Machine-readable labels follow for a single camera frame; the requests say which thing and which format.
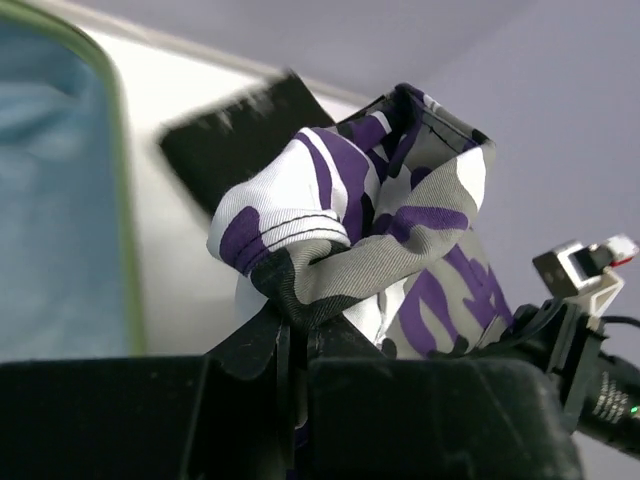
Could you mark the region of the black white tie-dye shirt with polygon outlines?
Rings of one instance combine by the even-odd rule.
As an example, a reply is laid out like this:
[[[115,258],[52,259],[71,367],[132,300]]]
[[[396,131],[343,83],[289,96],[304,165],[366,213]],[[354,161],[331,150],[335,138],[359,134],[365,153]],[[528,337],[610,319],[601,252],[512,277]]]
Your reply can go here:
[[[212,216],[223,195],[264,169],[297,131],[333,124],[301,78],[287,71],[172,122],[158,143],[191,198]]]

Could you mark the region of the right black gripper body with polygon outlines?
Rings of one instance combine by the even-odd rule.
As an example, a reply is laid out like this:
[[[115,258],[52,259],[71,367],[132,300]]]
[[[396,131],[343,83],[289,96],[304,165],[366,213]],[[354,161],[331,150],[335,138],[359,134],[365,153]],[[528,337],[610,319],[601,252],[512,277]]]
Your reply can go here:
[[[567,300],[522,305],[501,338],[470,352],[434,359],[501,358],[524,361],[554,385],[564,425],[625,455],[639,453],[639,368],[604,352],[608,324],[637,327],[628,316],[588,314]]]

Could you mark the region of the purple grey camouflage garment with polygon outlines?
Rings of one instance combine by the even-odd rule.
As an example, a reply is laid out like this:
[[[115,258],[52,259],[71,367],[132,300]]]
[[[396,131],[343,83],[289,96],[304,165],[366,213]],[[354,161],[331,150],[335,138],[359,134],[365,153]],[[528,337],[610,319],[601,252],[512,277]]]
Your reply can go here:
[[[242,321],[268,304],[306,333],[344,319],[400,357],[464,354],[513,316],[473,229],[494,142],[401,84],[331,127],[305,127],[228,190],[210,254],[239,273]]]

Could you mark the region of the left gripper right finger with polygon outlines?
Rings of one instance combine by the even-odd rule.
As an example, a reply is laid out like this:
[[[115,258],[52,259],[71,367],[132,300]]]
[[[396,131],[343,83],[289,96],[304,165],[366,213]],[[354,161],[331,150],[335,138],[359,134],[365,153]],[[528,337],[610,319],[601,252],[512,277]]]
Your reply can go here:
[[[392,360],[344,320],[307,341],[309,479],[580,479],[551,383],[500,358]]]

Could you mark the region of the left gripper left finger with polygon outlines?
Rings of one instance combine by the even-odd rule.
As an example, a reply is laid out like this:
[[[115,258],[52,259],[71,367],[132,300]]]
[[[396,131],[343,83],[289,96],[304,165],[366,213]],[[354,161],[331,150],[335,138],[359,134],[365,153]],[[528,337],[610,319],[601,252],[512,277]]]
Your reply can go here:
[[[262,310],[210,352],[1,367],[5,479],[282,479],[290,330]]]

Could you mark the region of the green hard-shell suitcase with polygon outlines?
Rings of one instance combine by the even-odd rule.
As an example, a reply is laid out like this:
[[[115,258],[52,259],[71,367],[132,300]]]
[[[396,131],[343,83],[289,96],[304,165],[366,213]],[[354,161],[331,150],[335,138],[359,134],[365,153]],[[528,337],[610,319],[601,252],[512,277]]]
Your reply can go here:
[[[1,5],[1,357],[145,349],[117,71],[83,31]]]

